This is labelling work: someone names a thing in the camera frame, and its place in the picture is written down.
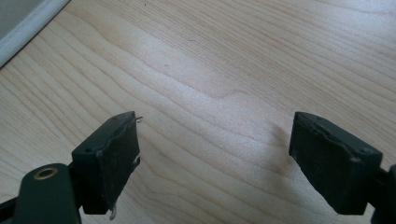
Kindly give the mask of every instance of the metal pin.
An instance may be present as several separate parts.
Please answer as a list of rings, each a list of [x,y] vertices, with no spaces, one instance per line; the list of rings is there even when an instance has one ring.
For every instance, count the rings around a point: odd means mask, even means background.
[[[117,215],[117,206],[114,205],[113,209],[111,210],[110,221],[114,220],[114,218],[116,218],[116,215]]]
[[[142,122],[143,117],[139,117],[136,119],[136,123],[141,123]]]
[[[139,163],[140,163],[140,153],[139,155],[136,156],[136,158],[134,158],[134,162],[132,163],[132,165],[136,167]]]

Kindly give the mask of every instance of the wood grain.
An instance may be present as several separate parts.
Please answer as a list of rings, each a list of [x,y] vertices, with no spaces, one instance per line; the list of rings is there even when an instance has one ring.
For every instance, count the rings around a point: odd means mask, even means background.
[[[369,223],[371,206],[336,215],[288,145],[301,110],[396,163],[395,13],[391,0],[73,0],[0,70],[0,201],[134,110],[142,163],[116,223]]]

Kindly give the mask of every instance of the metal terminal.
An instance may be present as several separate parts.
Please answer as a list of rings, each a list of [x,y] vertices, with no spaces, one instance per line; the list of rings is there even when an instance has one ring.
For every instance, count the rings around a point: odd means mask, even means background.
[[[34,178],[36,180],[44,180],[56,175],[56,173],[58,173],[58,169],[54,167],[48,167],[35,173]]]
[[[136,119],[136,123],[141,123],[142,120],[143,120],[143,117],[139,117],[139,118]]]
[[[136,158],[134,158],[134,163],[132,163],[132,165],[136,166],[139,163],[140,163],[140,153],[139,153],[139,155],[136,156]]]
[[[110,221],[114,220],[114,218],[116,218],[116,215],[117,215],[117,206],[114,205],[113,209],[111,210]]]

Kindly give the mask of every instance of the brass grommet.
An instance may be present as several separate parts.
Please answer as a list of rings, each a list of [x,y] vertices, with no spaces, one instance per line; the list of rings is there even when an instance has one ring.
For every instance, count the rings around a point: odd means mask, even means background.
[[[44,168],[40,171],[37,171],[37,173],[35,173],[35,175],[34,175],[34,178],[36,180],[44,180],[44,179],[52,177],[53,175],[56,175],[56,173],[58,173],[58,169],[56,169],[54,167],[48,167],[48,168]]]

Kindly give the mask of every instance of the light wood surface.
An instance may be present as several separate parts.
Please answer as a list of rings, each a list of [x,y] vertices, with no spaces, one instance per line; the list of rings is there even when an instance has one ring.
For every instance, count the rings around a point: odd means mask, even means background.
[[[0,202],[133,110],[142,163],[114,223],[369,223],[288,146],[300,110],[396,163],[395,22],[392,0],[72,0],[0,70]]]

